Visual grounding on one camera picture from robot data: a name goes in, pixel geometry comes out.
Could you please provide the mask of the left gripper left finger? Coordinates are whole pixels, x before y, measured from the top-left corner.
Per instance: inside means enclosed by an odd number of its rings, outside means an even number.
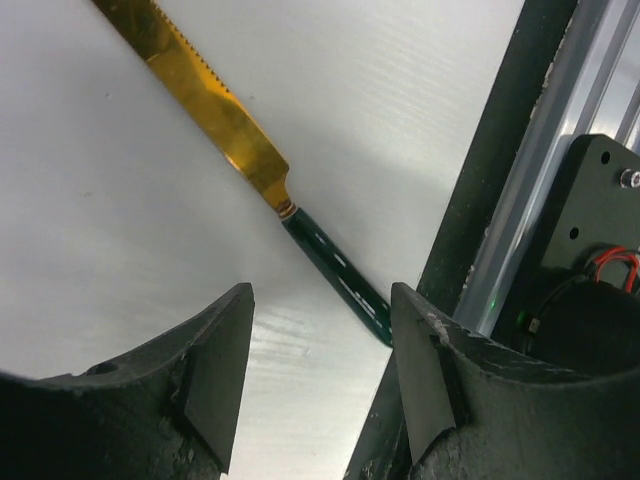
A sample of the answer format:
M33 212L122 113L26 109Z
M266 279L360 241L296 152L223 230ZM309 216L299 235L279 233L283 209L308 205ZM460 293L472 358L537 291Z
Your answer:
M230 468L250 284L80 375L1 377L5 479L217 479Z

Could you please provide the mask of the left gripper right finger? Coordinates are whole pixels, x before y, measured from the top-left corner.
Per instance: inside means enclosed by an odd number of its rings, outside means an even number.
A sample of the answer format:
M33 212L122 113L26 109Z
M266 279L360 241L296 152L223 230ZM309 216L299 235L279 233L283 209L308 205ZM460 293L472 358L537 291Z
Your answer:
M639 372L588 376L470 331L404 283L391 322L413 479L635 479Z

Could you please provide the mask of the green handled gold knife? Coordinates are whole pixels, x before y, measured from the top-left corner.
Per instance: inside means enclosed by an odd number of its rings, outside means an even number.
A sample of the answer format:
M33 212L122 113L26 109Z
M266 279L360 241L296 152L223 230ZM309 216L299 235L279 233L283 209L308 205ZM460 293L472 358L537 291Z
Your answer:
M392 346L389 303L294 203L286 187L287 161L187 37L154 1L98 1L95 6L274 210L283 228L365 327Z

